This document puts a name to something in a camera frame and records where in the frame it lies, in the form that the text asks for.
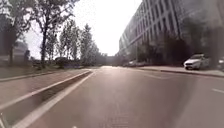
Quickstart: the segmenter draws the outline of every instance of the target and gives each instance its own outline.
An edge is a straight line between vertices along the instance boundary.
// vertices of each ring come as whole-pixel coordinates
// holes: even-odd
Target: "white car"
[[[204,54],[196,54],[193,55],[190,59],[184,62],[184,68],[186,70],[189,69],[202,69],[209,67],[210,59],[206,57]]]

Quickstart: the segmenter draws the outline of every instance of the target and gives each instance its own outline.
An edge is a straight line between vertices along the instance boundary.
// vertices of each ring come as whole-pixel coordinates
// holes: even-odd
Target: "tree trunk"
[[[9,50],[9,66],[13,66],[13,46],[10,46]]]
[[[46,16],[46,22],[44,25],[44,32],[43,32],[43,42],[41,47],[41,67],[45,68],[45,57],[46,57],[46,40],[47,40],[47,30],[48,30],[48,22],[49,16]]]

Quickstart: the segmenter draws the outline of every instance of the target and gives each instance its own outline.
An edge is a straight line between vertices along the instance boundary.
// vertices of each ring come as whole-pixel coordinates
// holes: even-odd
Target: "median strip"
[[[88,76],[90,73],[91,71],[84,72],[80,75],[65,79],[0,105],[0,113],[3,114],[7,124],[12,126],[19,120],[26,117],[26,115],[35,110],[43,102],[47,101],[58,92],[69,87],[72,83]]]

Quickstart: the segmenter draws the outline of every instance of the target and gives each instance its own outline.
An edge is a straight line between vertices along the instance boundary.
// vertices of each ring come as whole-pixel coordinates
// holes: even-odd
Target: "bush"
[[[65,57],[58,57],[55,59],[55,61],[59,69],[64,69],[65,66],[68,65],[68,59]]]

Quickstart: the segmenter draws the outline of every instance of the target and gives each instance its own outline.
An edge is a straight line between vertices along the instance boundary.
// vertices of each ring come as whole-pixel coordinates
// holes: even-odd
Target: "building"
[[[128,60],[137,59],[137,47],[144,41],[157,45],[164,31],[178,34],[173,0],[143,0],[119,41],[120,52]]]
[[[120,38],[119,54],[129,61],[138,59],[138,47],[145,41],[158,46],[164,31],[172,32],[184,39],[186,37],[185,41],[189,43],[191,39],[183,27],[185,19],[198,24],[203,23],[205,29],[223,27],[224,2],[223,0],[143,0]]]

